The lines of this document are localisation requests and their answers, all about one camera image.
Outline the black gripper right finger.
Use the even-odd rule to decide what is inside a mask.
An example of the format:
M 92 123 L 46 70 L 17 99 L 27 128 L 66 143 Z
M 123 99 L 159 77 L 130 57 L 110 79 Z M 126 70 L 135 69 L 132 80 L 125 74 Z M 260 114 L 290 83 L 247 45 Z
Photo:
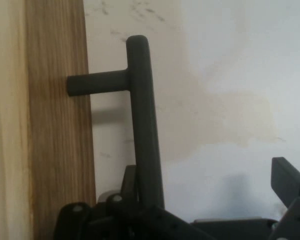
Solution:
M 300 171 L 284 157 L 274 157 L 271 161 L 270 184 L 286 207 L 270 238 L 300 240 Z

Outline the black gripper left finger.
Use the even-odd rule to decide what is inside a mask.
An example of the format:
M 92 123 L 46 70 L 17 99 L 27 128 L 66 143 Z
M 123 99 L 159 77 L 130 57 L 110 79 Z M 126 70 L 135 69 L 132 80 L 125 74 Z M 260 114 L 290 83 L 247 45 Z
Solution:
M 211 240 L 212 236 L 156 206 L 137 199 L 137 167 L 125 168 L 120 193 L 94 207 L 65 205 L 54 228 L 55 240 Z

